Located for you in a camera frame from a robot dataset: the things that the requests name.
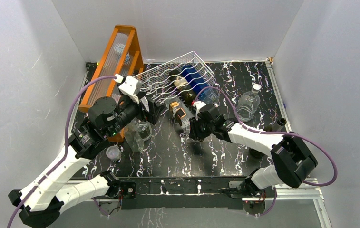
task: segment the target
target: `wire basket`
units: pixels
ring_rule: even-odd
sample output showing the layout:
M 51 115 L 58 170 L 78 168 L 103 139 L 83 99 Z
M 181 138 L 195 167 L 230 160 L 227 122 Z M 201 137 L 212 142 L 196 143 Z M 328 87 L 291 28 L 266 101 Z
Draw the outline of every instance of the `wire basket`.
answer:
M 188 82 L 191 89 L 178 91 L 173 85 L 174 82 L 168 78 L 168 75 L 173 70 L 183 73 L 189 69 L 194 69 L 193 73 L 181 76 L 187 77 L 190 74 L 195 74 L 192 80 Z M 158 104 L 163 104 L 170 98 L 178 97 L 181 93 L 190 91 L 200 84 L 206 83 L 213 86 L 215 80 L 213 71 L 194 51 L 142 72 L 136 77 L 142 82 L 141 91 L 146 92 L 146 95 Z

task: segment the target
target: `gray wall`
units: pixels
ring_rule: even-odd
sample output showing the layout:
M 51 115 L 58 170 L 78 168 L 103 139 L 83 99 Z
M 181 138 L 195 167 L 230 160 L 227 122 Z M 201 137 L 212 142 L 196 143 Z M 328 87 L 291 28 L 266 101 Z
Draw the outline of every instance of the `gray wall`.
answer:
M 333 227 L 360 227 L 360 1 L 306 0 L 274 70 L 292 128 L 339 168 L 335 184 L 322 188 Z M 328 181 L 331 165 L 319 162 L 316 176 Z
M 0 227 L 63 144 L 85 62 L 50 0 L 0 0 Z M 19 217 L 14 228 L 26 227 Z
M 205 61 L 273 57 L 303 0 L 53 0 L 86 61 L 98 61 L 116 24 L 137 28 L 146 62 L 189 51 Z

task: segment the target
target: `marble pattern tabletop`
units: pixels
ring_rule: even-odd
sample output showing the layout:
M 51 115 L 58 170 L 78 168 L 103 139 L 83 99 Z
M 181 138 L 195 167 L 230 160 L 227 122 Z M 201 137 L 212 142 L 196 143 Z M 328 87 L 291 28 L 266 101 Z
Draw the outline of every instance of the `marble pattern tabletop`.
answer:
M 281 111 L 268 75 L 265 62 L 207 63 L 215 74 L 215 86 L 222 89 L 236 105 L 241 94 L 250 91 L 253 83 L 259 83 L 261 103 L 248 125 L 262 129 L 281 117 Z M 146 65 L 147 69 L 156 64 Z M 88 79 L 95 68 L 89 67 Z M 220 95 L 219 108 L 231 113 L 231 107 Z M 76 121 L 83 116 L 77 113 Z M 248 147 L 216 139 L 211 135 L 203 142 L 194 141 L 182 133 L 168 112 L 162 114 L 153 127 L 152 138 L 145 142 L 141 153 L 134 153 L 126 141 L 119 143 L 122 158 L 111 161 L 104 153 L 84 166 L 74 179 L 84 179 L 111 170 L 117 177 L 209 177 L 247 176 L 258 167 L 267 166 L 271 160 L 264 156 L 249 156 Z

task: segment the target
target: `clear glass jar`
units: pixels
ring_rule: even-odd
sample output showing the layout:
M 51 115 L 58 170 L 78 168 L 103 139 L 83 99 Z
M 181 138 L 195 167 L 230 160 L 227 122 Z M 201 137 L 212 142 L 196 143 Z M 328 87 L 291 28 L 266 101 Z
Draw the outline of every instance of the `clear glass jar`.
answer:
M 250 121 L 253 118 L 254 113 L 260 106 L 260 96 L 258 92 L 261 90 L 259 84 L 253 84 L 251 91 L 244 93 L 236 106 L 236 111 L 239 114 L 240 120 L 243 122 Z
M 132 152 L 140 153 L 143 151 L 143 139 L 139 135 L 135 121 L 132 121 L 124 128 L 124 139 L 131 147 Z

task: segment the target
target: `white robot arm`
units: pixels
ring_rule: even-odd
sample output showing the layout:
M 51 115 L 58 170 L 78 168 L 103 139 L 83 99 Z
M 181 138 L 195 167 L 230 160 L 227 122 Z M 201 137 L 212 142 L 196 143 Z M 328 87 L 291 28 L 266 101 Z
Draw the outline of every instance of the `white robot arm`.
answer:
M 47 227 L 63 211 L 96 196 L 116 197 L 119 193 L 124 198 L 135 196 L 134 192 L 128 191 L 129 188 L 136 189 L 135 183 L 120 181 L 110 171 L 81 184 L 65 186 L 80 168 L 110 145 L 107 136 L 114 136 L 134 118 L 156 124 L 165 108 L 146 99 L 146 94 L 140 92 L 140 81 L 132 76 L 117 75 L 117 81 L 121 83 L 119 89 L 123 93 L 119 105 L 112 97 L 99 98 L 89 109 L 88 117 L 69 137 L 66 157 L 64 148 L 32 183 L 9 193 L 8 197 L 16 207 L 26 198 L 19 214 L 24 224 L 33 228 Z
M 198 118 L 190 119 L 190 138 L 201 141 L 214 134 L 218 139 L 246 145 L 273 160 L 272 165 L 252 172 L 237 189 L 230 190 L 232 192 L 255 196 L 269 186 L 283 183 L 298 188 L 317 166 L 317 160 L 301 138 L 261 134 L 263 131 L 259 129 L 226 120 L 214 104 L 197 101 L 193 107 Z

